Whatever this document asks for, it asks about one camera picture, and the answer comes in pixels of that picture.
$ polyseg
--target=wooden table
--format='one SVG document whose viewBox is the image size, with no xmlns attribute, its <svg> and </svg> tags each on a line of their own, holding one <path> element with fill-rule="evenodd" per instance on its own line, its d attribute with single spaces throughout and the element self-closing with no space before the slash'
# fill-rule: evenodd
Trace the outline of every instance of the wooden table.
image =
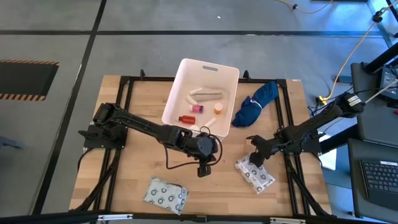
<svg viewBox="0 0 398 224">
<path fill-rule="evenodd" d="M 101 103 L 115 102 L 119 80 L 120 76 L 104 76 L 95 111 Z M 161 117 L 172 84 L 172 82 L 134 82 L 129 112 L 162 124 Z M 261 85 L 257 83 L 238 85 L 234 114 L 240 108 L 243 99 L 252 95 Z M 287 80 L 287 86 L 294 122 L 300 124 L 308 119 L 302 84 L 299 80 Z M 279 93 L 283 102 L 282 90 Z M 284 103 L 281 104 L 284 123 L 287 124 Z M 222 160 L 211 168 L 211 175 L 204 178 L 197 177 L 196 165 L 167 170 L 163 146 L 152 137 L 130 129 L 126 147 L 121 153 L 111 210 L 130 213 L 169 213 L 163 208 L 142 201 L 150 177 L 154 175 L 168 182 L 180 184 L 190 191 L 183 214 L 291 216 L 286 171 L 281 153 L 265 161 L 264 167 L 276 181 L 259 195 L 234 168 L 236 160 L 254 150 L 254 146 L 245 140 L 247 136 L 258 134 L 265 139 L 272 138 L 278 127 L 274 102 L 263 109 L 259 119 L 252 126 L 231 127 L 228 136 L 223 140 Z M 70 208 L 79 206 L 97 184 L 103 155 L 104 149 L 94 149 L 82 160 Z M 311 154 L 303 153 L 301 158 L 306 186 L 315 200 L 330 213 L 319 162 Z M 169 150 L 169 160 L 170 166 L 174 166 L 192 159 L 180 152 Z M 100 208 L 104 207 L 107 188 L 107 186 L 104 188 Z M 302 212 L 300 191 L 297 186 L 295 189 L 299 211 Z"/>
</svg>

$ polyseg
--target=blue towel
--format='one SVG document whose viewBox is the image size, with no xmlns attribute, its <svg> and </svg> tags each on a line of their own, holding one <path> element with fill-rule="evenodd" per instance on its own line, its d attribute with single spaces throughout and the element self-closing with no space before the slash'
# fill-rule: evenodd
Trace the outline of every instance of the blue towel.
<svg viewBox="0 0 398 224">
<path fill-rule="evenodd" d="M 260 116 L 261 110 L 272 100 L 278 97 L 278 86 L 275 82 L 269 82 L 260 87 L 253 95 L 246 97 L 241 109 L 236 112 L 232 125 L 235 127 L 248 127 Z"/>
</svg>

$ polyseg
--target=keyboard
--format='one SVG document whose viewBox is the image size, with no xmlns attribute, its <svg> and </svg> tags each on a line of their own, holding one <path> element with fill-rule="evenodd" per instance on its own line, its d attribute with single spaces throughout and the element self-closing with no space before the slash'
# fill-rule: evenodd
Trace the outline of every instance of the keyboard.
<svg viewBox="0 0 398 224">
<path fill-rule="evenodd" d="M 360 160 L 368 200 L 398 210 L 398 162 Z"/>
</svg>

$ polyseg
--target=white bin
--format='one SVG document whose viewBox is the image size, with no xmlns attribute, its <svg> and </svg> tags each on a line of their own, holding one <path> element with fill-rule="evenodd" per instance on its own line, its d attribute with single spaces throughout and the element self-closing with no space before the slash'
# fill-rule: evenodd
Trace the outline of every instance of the white bin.
<svg viewBox="0 0 398 224">
<path fill-rule="evenodd" d="M 216 118 L 217 121 L 210 127 L 210 131 L 222 140 L 229 132 L 238 81 L 239 70 L 237 68 L 187 58 L 183 59 L 167 99 L 162 116 L 163 123 L 189 129 L 190 124 L 176 121 L 176 118 L 190 115 L 196 117 L 195 125 L 200 128 L 212 118 Z M 189 110 L 190 104 L 185 97 L 189 94 L 189 91 L 201 87 L 222 88 L 224 90 L 223 98 L 199 102 L 199 105 L 204 106 L 204 112 L 202 114 L 191 113 Z M 222 103 L 224 106 L 221 114 L 214 114 L 213 112 L 214 105 L 217 102 Z"/>
</svg>

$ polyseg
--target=red bottle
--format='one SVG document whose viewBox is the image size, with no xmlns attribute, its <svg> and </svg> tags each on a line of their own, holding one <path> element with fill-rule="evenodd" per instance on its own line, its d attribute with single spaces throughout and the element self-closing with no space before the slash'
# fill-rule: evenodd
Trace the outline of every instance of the red bottle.
<svg viewBox="0 0 398 224">
<path fill-rule="evenodd" d="M 195 124 L 195 117 L 183 115 L 183 116 L 179 116 L 177 121 L 181 121 L 184 124 Z"/>
</svg>

